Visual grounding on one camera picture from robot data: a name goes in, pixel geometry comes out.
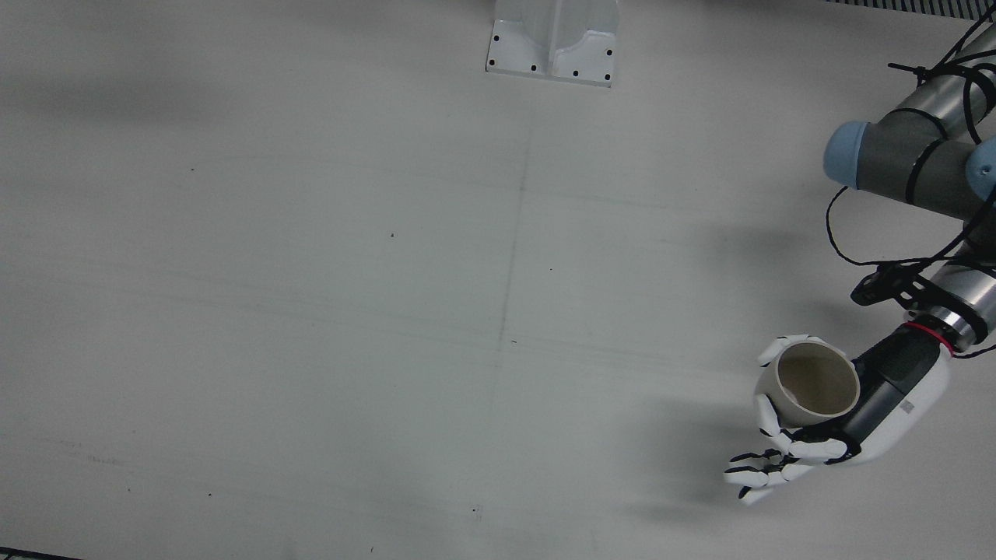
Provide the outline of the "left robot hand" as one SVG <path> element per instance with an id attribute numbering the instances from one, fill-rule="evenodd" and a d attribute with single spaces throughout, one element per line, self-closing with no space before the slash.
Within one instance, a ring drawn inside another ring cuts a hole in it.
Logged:
<path id="1" fill-rule="evenodd" d="M 787 334 L 759 355 L 757 429 L 767 446 L 732 457 L 724 471 L 754 503 L 814 469 L 881 457 L 949 385 L 953 350 L 907 322 L 856 359 L 810 334 Z"/>

